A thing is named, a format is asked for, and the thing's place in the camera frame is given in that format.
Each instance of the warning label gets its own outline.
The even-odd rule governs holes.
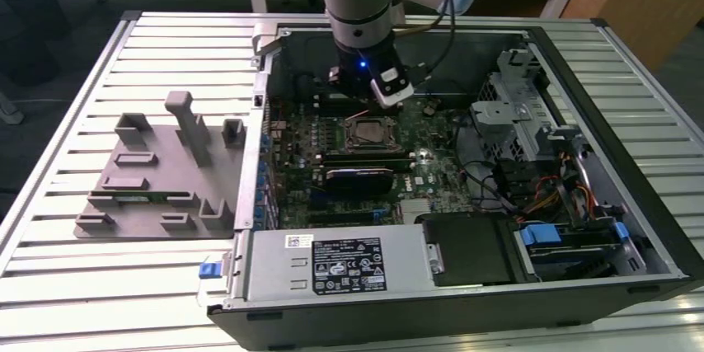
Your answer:
[[[380,239],[314,241],[312,278],[317,295],[386,290]]]

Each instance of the slotted metal table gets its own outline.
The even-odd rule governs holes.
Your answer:
[[[429,18],[410,17],[409,23]],[[324,23],[322,16],[145,12],[122,20],[0,226],[2,351],[237,351],[205,317],[224,279],[198,263],[230,241],[78,240],[85,205],[122,112],[174,124],[162,100],[188,89],[206,124],[248,122],[257,70],[256,24]],[[608,27],[590,21],[460,18],[464,25],[540,25],[697,249],[704,250],[704,134]],[[556,98],[566,121],[569,110]],[[585,326],[328,348],[325,351],[701,350],[704,296],[644,303]]]

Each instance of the floor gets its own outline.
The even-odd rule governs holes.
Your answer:
[[[16,87],[0,74],[0,91],[16,102],[25,119],[0,123],[0,220],[34,167],[124,10],[250,12],[248,0],[58,0],[72,33],[48,42],[61,66],[60,75],[30,88]],[[270,12],[321,12],[321,0],[269,0]],[[0,32],[12,18],[0,1]],[[704,128],[704,30],[693,29],[657,79]]]

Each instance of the side panel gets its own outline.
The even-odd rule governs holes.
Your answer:
[[[650,300],[678,284],[557,289],[266,311],[225,312],[212,307],[208,316],[246,350],[352,345],[580,325]]]

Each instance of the metal bracket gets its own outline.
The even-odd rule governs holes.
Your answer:
[[[280,47],[278,24],[272,22],[254,24],[252,33],[252,49],[256,56],[262,56]]]

